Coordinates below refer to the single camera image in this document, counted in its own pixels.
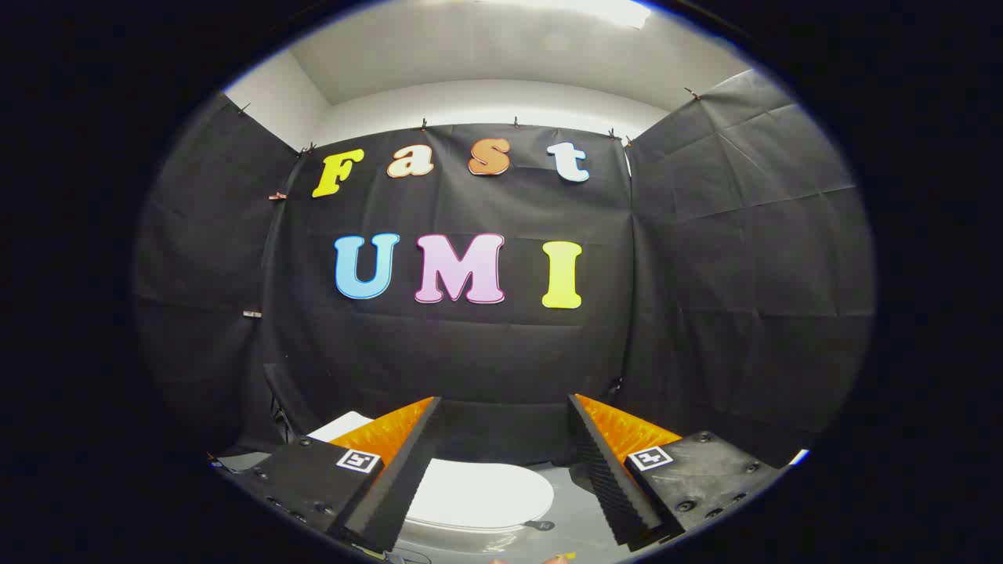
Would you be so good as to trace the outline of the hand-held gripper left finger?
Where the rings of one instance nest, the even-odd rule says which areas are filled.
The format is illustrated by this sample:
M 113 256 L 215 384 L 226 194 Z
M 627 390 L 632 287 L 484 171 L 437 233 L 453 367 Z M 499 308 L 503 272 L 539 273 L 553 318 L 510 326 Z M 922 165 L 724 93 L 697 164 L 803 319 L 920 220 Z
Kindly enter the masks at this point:
M 394 549 L 436 456 L 439 396 L 415 401 L 333 440 L 303 436 L 257 464 L 210 468 L 240 493 L 314 535 L 376 554 Z

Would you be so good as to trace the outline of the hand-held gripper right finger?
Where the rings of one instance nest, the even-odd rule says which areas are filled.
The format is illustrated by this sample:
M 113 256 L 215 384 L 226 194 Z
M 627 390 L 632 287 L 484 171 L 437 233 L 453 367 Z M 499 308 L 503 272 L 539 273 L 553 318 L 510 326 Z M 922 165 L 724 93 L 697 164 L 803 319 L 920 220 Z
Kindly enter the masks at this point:
M 787 471 L 714 432 L 680 436 L 581 394 L 567 397 L 567 426 L 615 542 L 631 551 L 706 530 Z

